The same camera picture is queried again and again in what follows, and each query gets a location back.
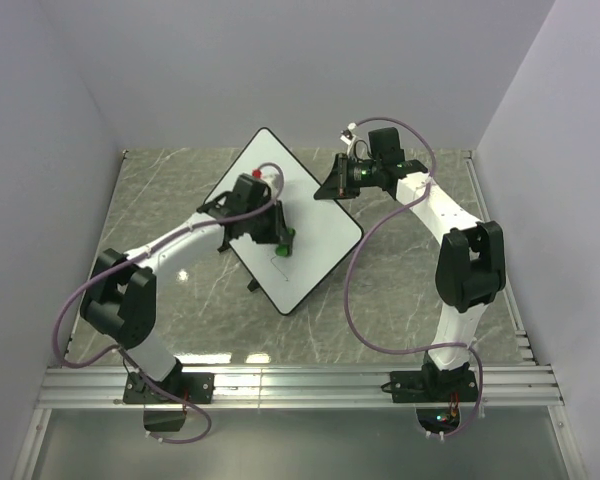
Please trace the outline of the white whiteboard black frame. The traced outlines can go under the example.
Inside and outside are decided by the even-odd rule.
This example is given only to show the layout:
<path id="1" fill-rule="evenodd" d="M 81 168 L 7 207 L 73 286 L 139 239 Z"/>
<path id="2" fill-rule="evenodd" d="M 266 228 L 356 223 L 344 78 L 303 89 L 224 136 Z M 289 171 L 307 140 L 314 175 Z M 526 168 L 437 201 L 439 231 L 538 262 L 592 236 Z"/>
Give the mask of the white whiteboard black frame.
<path id="1" fill-rule="evenodd" d="M 258 245 L 248 236 L 232 241 L 230 248 L 278 313 L 289 315 L 355 250 L 364 231 L 337 202 L 313 198 L 319 181 L 266 127 L 249 140 L 207 198 L 232 189 L 240 174 L 267 162 L 283 172 L 280 201 L 285 222 L 295 231 L 291 255 L 279 256 L 273 245 Z"/>

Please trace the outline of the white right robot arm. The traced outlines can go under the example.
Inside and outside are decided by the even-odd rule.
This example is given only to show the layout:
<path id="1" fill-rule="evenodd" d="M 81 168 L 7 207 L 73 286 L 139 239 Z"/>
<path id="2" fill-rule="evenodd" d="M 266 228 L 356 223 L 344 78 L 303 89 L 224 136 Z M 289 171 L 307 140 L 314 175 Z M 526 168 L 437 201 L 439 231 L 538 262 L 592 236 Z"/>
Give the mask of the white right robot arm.
<path id="1" fill-rule="evenodd" d="M 432 166 L 407 159 L 396 128 L 373 130 L 364 141 L 355 127 L 342 132 L 347 149 L 335 156 L 315 199 L 355 199 L 377 187 L 411 210 L 439 245 L 435 287 L 442 309 L 434 340 L 420 371 L 393 373 L 386 388 L 395 401 L 473 401 L 481 383 L 469 367 L 470 346 L 506 285 L 502 228 L 463 209 L 436 183 Z"/>

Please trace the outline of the green whiteboard eraser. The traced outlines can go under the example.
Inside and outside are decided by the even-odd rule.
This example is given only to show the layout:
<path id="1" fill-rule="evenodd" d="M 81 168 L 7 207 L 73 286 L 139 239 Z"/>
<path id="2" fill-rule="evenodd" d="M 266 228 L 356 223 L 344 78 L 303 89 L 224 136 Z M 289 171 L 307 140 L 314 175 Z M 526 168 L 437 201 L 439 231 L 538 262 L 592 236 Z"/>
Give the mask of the green whiteboard eraser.
<path id="1" fill-rule="evenodd" d="M 285 228 L 280 234 L 278 244 L 275 248 L 275 255 L 281 258 L 288 258 L 292 255 L 293 242 L 296 231 L 293 228 Z"/>

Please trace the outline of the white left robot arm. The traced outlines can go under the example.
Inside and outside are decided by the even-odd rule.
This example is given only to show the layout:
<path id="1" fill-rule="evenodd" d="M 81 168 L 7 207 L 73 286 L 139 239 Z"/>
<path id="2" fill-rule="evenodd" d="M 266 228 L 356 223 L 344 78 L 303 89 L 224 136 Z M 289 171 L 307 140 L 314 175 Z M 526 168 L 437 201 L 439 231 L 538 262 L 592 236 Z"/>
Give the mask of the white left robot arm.
<path id="1" fill-rule="evenodd" d="M 295 231 L 286 224 L 279 196 L 282 170 L 265 163 L 238 176 L 233 187 L 201 205 L 180 226 L 125 253 L 107 249 L 96 259 L 79 313 L 147 379 L 160 402 L 186 395 L 182 364 L 155 333 L 158 287 L 179 268 L 244 236 L 275 253 L 292 253 Z"/>

